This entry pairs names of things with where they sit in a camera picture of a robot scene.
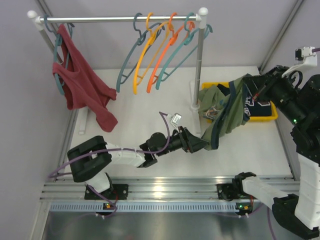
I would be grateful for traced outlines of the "red tank top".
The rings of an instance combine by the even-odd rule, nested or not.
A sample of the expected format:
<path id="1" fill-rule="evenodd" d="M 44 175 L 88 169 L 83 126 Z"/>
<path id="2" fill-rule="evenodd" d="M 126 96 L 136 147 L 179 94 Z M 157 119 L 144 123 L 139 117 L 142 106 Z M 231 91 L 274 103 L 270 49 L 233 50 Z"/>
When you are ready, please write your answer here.
<path id="1" fill-rule="evenodd" d="M 88 107 L 95 114 L 100 128 L 110 133 L 118 120 L 107 109 L 107 104 L 110 100 L 116 100 L 116 90 L 107 86 L 93 71 L 64 25 L 59 26 L 57 36 L 62 39 L 63 63 L 54 61 L 52 74 L 63 84 L 67 108 L 74 110 Z"/>

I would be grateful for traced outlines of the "green tank top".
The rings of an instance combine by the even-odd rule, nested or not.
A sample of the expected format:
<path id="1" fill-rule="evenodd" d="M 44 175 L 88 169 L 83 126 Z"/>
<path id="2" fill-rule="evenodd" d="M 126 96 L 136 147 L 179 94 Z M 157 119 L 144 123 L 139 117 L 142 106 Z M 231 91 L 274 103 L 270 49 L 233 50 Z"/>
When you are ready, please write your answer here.
<path id="1" fill-rule="evenodd" d="M 228 83 L 229 93 L 225 95 L 216 85 L 204 88 L 198 93 L 200 117 L 210 120 L 201 138 L 208 142 L 204 147 L 207 151 L 219 148 L 220 138 L 230 134 L 235 128 L 245 125 L 250 117 L 245 113 L 248 89 L 244 78 L 245 74 Z"/>

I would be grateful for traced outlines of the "orange hanger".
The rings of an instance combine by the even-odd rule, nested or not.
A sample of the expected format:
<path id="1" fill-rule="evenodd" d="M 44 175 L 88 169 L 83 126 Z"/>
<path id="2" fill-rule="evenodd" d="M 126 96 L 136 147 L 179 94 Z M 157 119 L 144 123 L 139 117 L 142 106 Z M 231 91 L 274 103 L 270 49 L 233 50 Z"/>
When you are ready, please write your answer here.
<path id="1" fill-rule="evenodd" d="M 165 45 L 163 51 L 161 52 L 153 68 L 153 71 L 150 75 L 147 88 L 146 88 L 146 92 L 148 94 L 151 92 L 153 85 L 155 85 L 155 88 L 158 90 L 160 88 L 161 83 L 166 81 L 173 74 L 173 72 L 185 61 L 185 60 L 182 60 L 182 62 L 179 63 L 176 66 L 176 68 L 171 72 L 166 72 L 166 68 L 171 63 L 171 61 L 176 56 L 176 54 L 182 49 L 182 47 L 187 46 L 193 40 L 192 33 L 193 33 L 193 30 L 196 28 L 196 24 L 193 21 L 190 21 L 188 18 L 186 18 L 183 25 L 179 27 L 178 30 L 175 30 L 172 24 L 172 21 L 173 21 L 173 17 L 175 17 L 176 15 L 177 13 L 174 12 L 171 14 L 169 18 L 167 28 L 169 30 L 169 33 L 171 33 L 171 37 L 168 40 L 168 43 Z M 171 53 L 170 57 L 166 60 L 166 62 L 163 64 L 161 71 L 158 71 L 158 68 L 162 64 L 169 49 L 171 49 L 176 44 L 181 31 L 185 31 L 184 38 L 182 39 L 181 43 L 174 49 L 174 51 Z"/>

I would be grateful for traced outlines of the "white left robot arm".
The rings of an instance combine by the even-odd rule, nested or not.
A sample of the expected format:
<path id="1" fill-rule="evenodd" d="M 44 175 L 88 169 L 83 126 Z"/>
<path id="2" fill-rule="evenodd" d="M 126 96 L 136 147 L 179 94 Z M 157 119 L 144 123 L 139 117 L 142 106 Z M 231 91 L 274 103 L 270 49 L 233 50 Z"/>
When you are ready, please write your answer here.
<path id="1" fill-rule="evenodd" d="M 91 186 L 103 199 L 113 194 L 113 184 L 106 171 L 108 165 L 129 165 L 148 168 L 158 162 L 157 157 L 182 149 L 186 153 L 196 153 L 209 142 L 193 135 L 186 127 L 179 126 L 172 135 L 161 132 L 151 135 L 138 149 L 120 148 L 95 136 L 67 152 L 73 181 Z"/>

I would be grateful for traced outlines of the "yellow hanger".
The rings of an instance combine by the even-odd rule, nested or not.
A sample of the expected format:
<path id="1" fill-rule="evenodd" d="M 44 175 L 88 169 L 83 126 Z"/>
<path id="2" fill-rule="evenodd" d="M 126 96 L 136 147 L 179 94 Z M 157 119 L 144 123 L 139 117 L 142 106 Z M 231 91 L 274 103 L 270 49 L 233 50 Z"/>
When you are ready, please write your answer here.
<path id="1" fill-rule="evenodd" d="M 170 34 L 170 29 L 169 27 L 171 26 L 171 24 L 169 23 L 168 20 L 162 22 L 159 26 L 156 27 L 155 30 L 152 30 L 151 27 L 149 26 L 149 21 L 151 20 L 151 17 L 154 15 L 153 12 L 149 12 L 145 21 L 145 26 L 146 26 L 146 30 L 149 33 L 149 38 L 147 39 L 146 44 L 144 45 L 144 48 L 139 56 L 136 68 L 135 68 L 135 72 L 133 75 L 133 94 L 137 95 L 138 94 L 138 85 L 142 82 L 142 80 L 144 79 L 145 75 L 147 74 L 149 68 L 151 67 L 152 63 L 155 61 L 156 57 L 158 56 L 160 50 L 163 48 L 163 45 L 165 44 L 166 40 L 169 37 Z M 163 40 L 161 42 L 161 44 L 159 45 L 158 49 L 156 50 L 155 54 L 153 55 L 151 61 L 149 62 L 146 70 L 139 75 L 140 72 L 140 67 L 141 64 L 143 62 L 144 56 L 147 53 L 147 50 L 149 47 L 151 47 L 157 38 L 157 34 L 160 30 L 164 30 L 165 31 L 165 36 L 163 37 Z"/>

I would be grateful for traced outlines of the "yellow plastic bin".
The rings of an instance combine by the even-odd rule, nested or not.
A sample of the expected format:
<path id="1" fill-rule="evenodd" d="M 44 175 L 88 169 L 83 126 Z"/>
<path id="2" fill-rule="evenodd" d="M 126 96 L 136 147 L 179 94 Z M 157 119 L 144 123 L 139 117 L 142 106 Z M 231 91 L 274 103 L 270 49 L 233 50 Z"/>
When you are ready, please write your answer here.
<path id="1" fill-rule="evenodd" d="M 229 82 L 204 82 L 202 89 L 211 86 L 217 86 L 223 93 L 229 91 Z M 250 94 L 246 98 L 244 112 L 249 116 L 249 122 L 269 122 L 278 118 L 276 106 L 272 102 L 253 102 Z"/>

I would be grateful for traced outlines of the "teal hanger under red top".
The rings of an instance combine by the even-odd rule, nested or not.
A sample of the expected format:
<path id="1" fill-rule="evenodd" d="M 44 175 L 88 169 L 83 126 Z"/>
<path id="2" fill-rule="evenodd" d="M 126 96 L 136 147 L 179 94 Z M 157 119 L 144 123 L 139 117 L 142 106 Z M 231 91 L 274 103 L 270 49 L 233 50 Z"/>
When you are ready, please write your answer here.
<path id="1" fill-rule="evenodd" d="M 53 62 L 54 63 L 58 63 L 58 47 L 60 47 L 62 45 L 63 42 L 63 38 L 59 33 L 56 33 L 54 30 L 50 29 L 48 26 L 48 15 L 45 14 L 44 15 L 44 25 L 46 27 L 46 29 L 50 32 L 50 33 L 54 33 L 56 39 L 55 39 L 55 44 L 53 47 Z M 70 37 L 73 36 L 73 28 L 75 27 L 75 25 L 73 23 L 67 23 L 67 28 L 68 28 L 68 32 Z M 61 95 L 65 95 L 65 92 L 63 90 L 63 86 L 65 85 L 65 82 L 63 80 L 61 80 L 61 77 L 57 74 L 54 73 L 54 80 L 56 82 L 58 91 Z"/>

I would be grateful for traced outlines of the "navy maroon shirt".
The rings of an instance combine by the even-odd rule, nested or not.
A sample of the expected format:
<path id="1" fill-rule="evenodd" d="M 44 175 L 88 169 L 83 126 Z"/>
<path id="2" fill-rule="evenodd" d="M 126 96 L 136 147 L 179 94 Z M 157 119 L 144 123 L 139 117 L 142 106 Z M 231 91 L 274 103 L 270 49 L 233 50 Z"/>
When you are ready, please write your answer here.
<path id="1" fill-rule="evenodd" d="M 265 122 L 273 117 L 273 105 L 270 101 L 259 103 L 254 102 L 246 85 L 240 81 L 218 83 L 215 85 L 224 97 L 226 103 L 222 106 L 227 107 L 225 113 L 229 117 L 240 115 L 243 122 Z"/>

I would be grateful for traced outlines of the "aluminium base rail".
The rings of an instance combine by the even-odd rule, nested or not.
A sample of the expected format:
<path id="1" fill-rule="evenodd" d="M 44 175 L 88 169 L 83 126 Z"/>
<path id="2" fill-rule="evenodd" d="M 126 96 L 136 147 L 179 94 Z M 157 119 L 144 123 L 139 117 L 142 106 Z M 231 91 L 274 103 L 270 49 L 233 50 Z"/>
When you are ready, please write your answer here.
<path id="1" fill-rule="evenodd" d="M 217 177 L 114 177 L 112 183 L 128 185 L 128 200 L 143 201 L 215 201 L 220 194 L 218 184 L 230 184 L 231 178 Z M 85 184 L 71 177 L 60 177 L 44 184 L 42 201 L 80 201 L 85 198 Z"/>

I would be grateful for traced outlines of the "metal clothes rack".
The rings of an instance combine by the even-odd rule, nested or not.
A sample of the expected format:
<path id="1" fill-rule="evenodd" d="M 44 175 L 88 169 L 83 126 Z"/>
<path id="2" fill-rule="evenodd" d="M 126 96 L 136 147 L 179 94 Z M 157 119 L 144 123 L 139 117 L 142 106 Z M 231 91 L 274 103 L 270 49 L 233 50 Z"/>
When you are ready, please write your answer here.
<path id="1" fill-rule="evenodd" d="M 202 7 L 199 9 L 197 14 L 189 13 L 186 16 L 174 16 L 173 21 L 184 21 L 188 18 L 189 21 L 195 23 L 195 29 L 191 36 L 194 38 L 195 35 L 198 35 L 198 42 L 197 45 L 194 47 L 194 51 L 197 52 L 196 57 L 196 66 L 195 66 L 195 80 L 194 82 L 190 83 L 190 97 L 192 104 L 190 106 L 190 110 L 192 111 L 192 120 L 193 120 L 193 128 L 195 133 L 199 135 L 201 133 L 201 126 L 200 126 L 200 118 L 197 116 L 199 110 L 199 103 L 198 103 L 198 95 L 200 91 L 200 78 L 201 78 L 201 70 L 202 70 L 202 59 L 203 59 L 203 47 L 205 38 L 208 36 L 209 33 L 213 31 L 212 27 L 207 23 L 207 16 L 208 16 L 208 9 L 206 7 Z M 48 30 L 44 24 L 44 16 L 38 16 L 38 14 L 34 10 L 30 10 L 27 12 L 27 17 L 33 22 L 39 33 L 41 34 L 42 38 L 45 40 L 49 49 L 54 51 L 54 43 L 50 40 L 48 36 Z M 145 22 L 146 23 L 147 16 L 140 16 L 137 18 L 137 22 Z M 169 21 L 170 16 L 152 16 L 149 22 L 164 22 Z M 49 16 L 47 18 L 48 24 L 49 23 L 60 23 L 60 24 L 67 24 L 67 23 L 118 23 L 118 22 L 131 22 L 133 23 L 133 17 L 65 17 L 65 18 L 56 18 Z M 160 30 L 156 36 L 156 38 L 160 35 L 160 33 L 164 30 Z M 143 43 L 145 45 L 149 38 L 150 34 L 148 33 L 146 36 L 146 40 Z"/>

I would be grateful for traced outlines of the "slate blue hanger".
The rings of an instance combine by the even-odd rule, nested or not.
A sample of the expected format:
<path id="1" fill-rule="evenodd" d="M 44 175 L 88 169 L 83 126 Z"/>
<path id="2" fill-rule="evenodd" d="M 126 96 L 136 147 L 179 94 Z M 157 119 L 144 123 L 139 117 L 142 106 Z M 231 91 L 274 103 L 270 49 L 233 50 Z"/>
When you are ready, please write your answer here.
<path id="1" fill-rule="evenodd" d="M 149 32 L 151 32 L 153 29 L 155 29 L 156 27 L 159 27 L 162 24 L 161 22 L 156 22 L 149 27 L 150 30 L 146 29 L 144 32 L 142 32 L 139 28 L 137 28 L 138 17 L 140 17 L 140 16 L 142 16 L 142 13 L 138 12 L 133 17 L 132 26 L 133 26 L 133 29 L 136 32 L 138 32 L 139 36 L 138 36 L 137 40 L 135 41 L 135 43 L 133 44 L 132 48 L 130 49 L 129 53 L 127 54 L 122 66 L 120 68 L 120 71 L 118 73 L 117 81 L 116 81 L 116 92 L 117 93 L 120 93 L 121 86 L 130 78 L 130 76 L 136 70 L 138 62 L 135 63 L 135 65 L 131 68 L 131 70 L 128 73 L 125 73 L 125 69 L 127 68 L 127 65 L 129 64 L 129 61 L 130 61 L 134 51 L 136 50 L 137 47 L 141 46 L 145 42 L 145 40 L 147 38 L 147 34 Z"/>

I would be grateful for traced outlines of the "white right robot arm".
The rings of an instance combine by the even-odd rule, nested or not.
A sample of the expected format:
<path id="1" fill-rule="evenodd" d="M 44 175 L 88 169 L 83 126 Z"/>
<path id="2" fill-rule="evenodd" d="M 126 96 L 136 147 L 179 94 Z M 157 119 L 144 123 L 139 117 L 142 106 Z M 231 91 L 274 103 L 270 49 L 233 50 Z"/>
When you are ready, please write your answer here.
<path id="1" fill-rule="evenodd" d="M 302 88 L 294 85 L 294 70 L 277 65 L 263 75 L 245 76 L 244 84 L 257 102 L 272 102 L 292 123 L 291 136 L 300 165 L 299 194 L 287 194 L 261 180 L 252 172 L 237 174 L 231 183 L 217 186 L 225 201 L 252 196 L 266 205 L 277 223 L 305 240 L 320 235 L 320 76 L 309 78 Z"/>

